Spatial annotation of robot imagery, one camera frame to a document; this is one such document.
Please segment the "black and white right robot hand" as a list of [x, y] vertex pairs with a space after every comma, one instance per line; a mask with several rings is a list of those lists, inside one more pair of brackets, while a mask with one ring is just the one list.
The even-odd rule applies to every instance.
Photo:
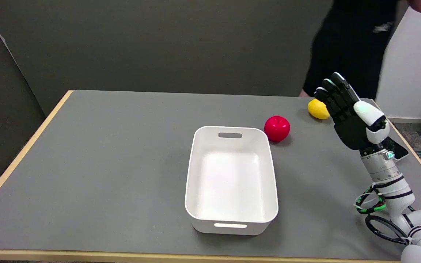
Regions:
[[389, 137], [390, 123], [384, 113], [361, 100], [339, 73], [322, 80], [314, 97], [326, 105], [338, 137], [349, 149], [363, 151]]

